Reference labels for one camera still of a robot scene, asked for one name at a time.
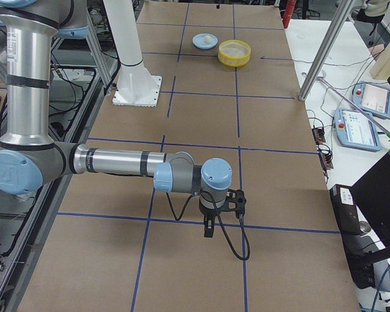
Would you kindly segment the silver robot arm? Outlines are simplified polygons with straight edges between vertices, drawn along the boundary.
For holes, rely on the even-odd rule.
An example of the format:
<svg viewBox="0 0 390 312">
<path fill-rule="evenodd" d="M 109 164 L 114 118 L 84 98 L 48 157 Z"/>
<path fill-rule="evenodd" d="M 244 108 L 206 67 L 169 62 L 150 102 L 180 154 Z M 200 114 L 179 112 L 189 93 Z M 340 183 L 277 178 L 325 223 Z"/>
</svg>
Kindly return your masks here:
<svg viewBox="0 0 390 312">
<path fill-rule="evenodd" d="M 48 133 L 51 41 L 59 32 L 88 33 L 85 1 L 0 1 L 7 31 L 7 130 L 0 138 L 0 190 L 22 195 L 72 174 L 153 179 L 155 190 L 198 196 L 204 235 L 235 200 L 229 163 L 201 165 L 185 152 L 89 148 L 55 142 Z"/>
</svg>

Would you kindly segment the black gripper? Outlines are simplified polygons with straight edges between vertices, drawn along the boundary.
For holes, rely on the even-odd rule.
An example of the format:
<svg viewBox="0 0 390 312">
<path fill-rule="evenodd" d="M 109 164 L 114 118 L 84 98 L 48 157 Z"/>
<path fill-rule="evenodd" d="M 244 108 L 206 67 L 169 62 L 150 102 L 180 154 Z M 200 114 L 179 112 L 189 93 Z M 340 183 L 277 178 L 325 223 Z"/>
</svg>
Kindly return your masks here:
<svg viewBox="0 0 390 312">
<path fill-rule="evenodd" d="M 202 203 L 200 204 L 200 211 L 203 214 L 204 237 L 213 238 L 214 222 L 217 213 L 214 208 L 208 208 L 204 206 Z"/>
</svg>

